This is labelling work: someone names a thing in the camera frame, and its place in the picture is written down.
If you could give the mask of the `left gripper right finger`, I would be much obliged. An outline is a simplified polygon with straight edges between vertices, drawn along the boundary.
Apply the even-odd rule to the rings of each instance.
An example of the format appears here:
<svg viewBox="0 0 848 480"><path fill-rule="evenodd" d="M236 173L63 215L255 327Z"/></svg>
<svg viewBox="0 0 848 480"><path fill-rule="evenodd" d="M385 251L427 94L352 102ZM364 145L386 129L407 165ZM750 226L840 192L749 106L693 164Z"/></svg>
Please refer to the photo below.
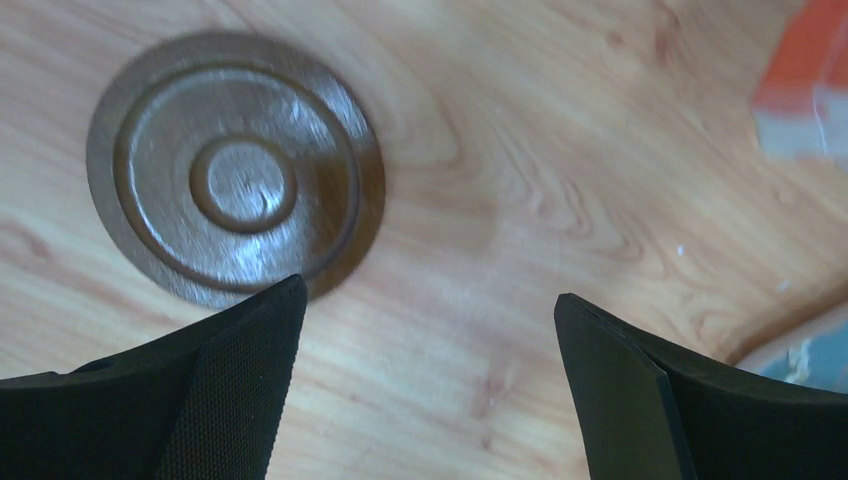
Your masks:
<svg viewBox="0 0 848 480"><path fill-rule="evenodd" d="M843 479L847 398L723 364L572 293L554 323L594 479Z"/></svg>

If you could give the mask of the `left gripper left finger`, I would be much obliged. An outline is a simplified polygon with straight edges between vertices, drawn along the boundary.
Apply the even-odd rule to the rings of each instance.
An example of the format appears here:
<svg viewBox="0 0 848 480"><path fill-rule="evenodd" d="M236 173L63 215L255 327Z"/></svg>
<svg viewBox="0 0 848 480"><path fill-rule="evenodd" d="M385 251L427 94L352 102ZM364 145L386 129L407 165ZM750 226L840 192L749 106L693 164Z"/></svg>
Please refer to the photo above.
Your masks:
<svg viewBox="0 0 848 480"><path fill-rule="evenodd" d="M1 383L5 479L262 479L307 305L299 276L159 339Z"/></svg>

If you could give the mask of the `brown round coaster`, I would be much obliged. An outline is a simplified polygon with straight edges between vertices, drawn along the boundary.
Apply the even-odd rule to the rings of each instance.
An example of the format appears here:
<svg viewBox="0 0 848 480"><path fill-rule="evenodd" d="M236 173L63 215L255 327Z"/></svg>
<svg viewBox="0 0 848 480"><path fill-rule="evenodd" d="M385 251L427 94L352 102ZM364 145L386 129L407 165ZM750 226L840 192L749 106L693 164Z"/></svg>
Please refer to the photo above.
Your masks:
<svg viewBox="0 0 848 480"><path fill-rule="evenodd" d="M336 289L386 203L377 134L350 84L237 30L166 39L118 70L91 116L86 170L125 258L213 309L292 275L314 299Z"/></svg>

